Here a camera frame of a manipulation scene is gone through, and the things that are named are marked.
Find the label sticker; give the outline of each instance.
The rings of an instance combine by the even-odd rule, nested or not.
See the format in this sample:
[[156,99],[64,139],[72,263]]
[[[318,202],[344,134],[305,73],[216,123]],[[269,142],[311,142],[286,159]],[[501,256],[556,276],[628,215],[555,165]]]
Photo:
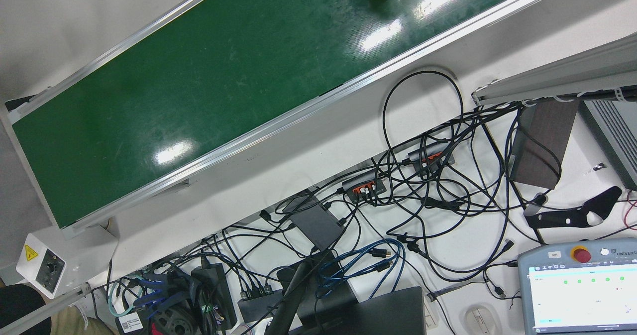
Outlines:
[[33,260],[36,256],[38,256],[38,252],[34,251],[32,247],[24,245],[24,249],[27,251],[27,262]]
[[124,315],[123,317],[118,318],[121,325],[121,330],[125,333],[130,333],[131,331],[140,330],[144,328],[144,325],[141,324],[139,320],[139,315],[137,313],[130,313],[129,315]]

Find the green conveyor belt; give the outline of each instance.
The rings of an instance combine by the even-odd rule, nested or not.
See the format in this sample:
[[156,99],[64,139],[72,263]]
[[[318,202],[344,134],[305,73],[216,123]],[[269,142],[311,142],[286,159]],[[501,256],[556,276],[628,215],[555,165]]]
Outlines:
[[504,0],[204,0],[14,124],[61,227]]

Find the black monitor stand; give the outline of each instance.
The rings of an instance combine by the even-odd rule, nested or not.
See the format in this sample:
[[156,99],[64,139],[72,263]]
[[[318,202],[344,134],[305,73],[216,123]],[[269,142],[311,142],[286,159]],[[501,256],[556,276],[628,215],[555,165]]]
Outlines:
[[[421,287],[397,290],[358,303],[352,289],[344,283],[318,301],[315,313],[318,283],[312,270],[320,265],[317,262],[332,259],[332,254],[321,253],[277,273],[286,296],[266,335],[425,334]],[[298,313],[303,326],[289,331],[295,313]]]

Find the red emergency stop button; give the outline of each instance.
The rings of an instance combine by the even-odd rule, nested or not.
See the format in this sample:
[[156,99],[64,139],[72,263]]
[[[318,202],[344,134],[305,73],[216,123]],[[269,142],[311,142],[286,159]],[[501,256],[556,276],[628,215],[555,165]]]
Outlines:
[[573,258],[580,263],[588,263],[591,261],[591,254],[586,249],[580,247],[573,251]]

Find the barcode label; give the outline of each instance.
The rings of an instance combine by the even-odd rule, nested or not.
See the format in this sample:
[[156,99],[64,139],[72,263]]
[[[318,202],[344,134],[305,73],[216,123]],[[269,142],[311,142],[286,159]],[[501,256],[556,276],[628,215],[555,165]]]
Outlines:
[[144,326],[141,325],[141,321],[139,320],[139,315],[137,313],[131,313],[129,315],[124,315],[123,317],[118,318],[121,330],[125,333],[130,333],[131,331],[143,329]]

